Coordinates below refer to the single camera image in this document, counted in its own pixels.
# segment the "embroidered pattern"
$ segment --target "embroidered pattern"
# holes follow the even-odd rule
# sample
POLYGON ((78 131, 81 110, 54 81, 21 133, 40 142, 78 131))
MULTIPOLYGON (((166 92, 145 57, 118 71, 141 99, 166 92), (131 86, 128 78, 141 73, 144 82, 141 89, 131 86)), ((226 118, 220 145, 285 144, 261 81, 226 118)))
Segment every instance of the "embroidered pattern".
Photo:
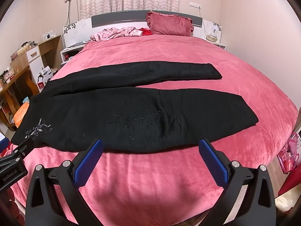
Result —
POLYGON ((50 132, 52 130, 52 127, 50 127, 50 126, 51 125, 46 125, 45 120, 42 120, 42 118, 41 118, 36 127, 34 127, 33 129, 30 129, 29 131, 26 132, 27 135, 25 136, 25 139, 27 139, 28 137, 30 137, 31 139, 34 139, 35 137, 37 137, 39 135, 40 132, 44 132, 44 133, 50 132))

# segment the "drawer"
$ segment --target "drawer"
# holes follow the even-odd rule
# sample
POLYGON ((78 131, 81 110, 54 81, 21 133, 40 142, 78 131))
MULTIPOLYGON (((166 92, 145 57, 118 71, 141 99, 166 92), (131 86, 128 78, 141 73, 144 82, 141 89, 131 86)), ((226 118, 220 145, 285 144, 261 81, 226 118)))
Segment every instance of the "drawer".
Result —
POLYGON ((35 58, 40 56, 39 47, 36 46, 26 52, 28 62, 33 61, 35 58))
POLYGON ((39 73, 44 69, 42 57, 38 57, 34 61, 30 62, 29 63, 29 68, 30 68, 31 73, 33 75, 34 81, 37 84, 39 73))

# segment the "blue gripper pad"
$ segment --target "blue gripper pad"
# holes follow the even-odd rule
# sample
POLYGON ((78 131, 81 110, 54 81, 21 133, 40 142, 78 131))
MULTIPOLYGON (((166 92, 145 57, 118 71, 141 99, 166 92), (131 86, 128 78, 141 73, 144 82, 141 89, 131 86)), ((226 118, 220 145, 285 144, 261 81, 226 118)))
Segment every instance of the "blue gripper pad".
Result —
POLYGON ((73 184, 77 189, 85 186, 102 153, 103 143, 98 139, 95 144, 88 149, 88 152, 82 161, 77 164, 73 177, 73 184))
POLYGON ((202 139, 199 142, 199 152, 214 181, 220 187, 227 187, 230 177, 230 168, 219 158, 216 151, 208 140, 202 139))
POLYGON ((9 146, 9 140, 2 133, 0 133, 0 153, 9 146))

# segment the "pillow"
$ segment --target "pillow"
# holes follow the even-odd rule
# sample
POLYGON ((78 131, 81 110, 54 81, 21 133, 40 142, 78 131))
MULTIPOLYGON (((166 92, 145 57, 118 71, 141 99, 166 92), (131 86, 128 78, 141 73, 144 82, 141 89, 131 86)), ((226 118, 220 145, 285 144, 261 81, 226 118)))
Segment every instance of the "pillow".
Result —
POLYGON ((176 14, 162 14, 150 11, 146 22, 153 34, 190 36, 194 30, 192 19, 176 14))

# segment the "pink bedspread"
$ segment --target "pink bedspread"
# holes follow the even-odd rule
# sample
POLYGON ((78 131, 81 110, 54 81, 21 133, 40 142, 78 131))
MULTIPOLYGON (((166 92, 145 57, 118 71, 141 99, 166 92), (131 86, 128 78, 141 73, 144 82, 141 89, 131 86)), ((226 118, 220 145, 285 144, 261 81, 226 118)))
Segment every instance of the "pink bedspread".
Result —
MULTIPOLYGON (((91 67, 148 60, 211 63, 223 78, 145 87, 205 88, 243 96, 259 122, 213 143, 230 160, 257 168, 268 164, 288 139, 297 119, 291 100, 258 70, 202 39, 151 35, 91 42, 53 79, 91 67)), ((75 155, 48 147, 35 149, 25 159, 29 174, 13 186, 16 198, 25 204, 37 164, 58 166, 75 155)), ((146 155, 104 153, 80 191, 105 226, 141 226, 150 220, 168 226, 211 208, 222 189, 214 183, 198 148, 193 147, 146 155)), ((74 220, 60 190, 58 195, 67 217, 74 220)))

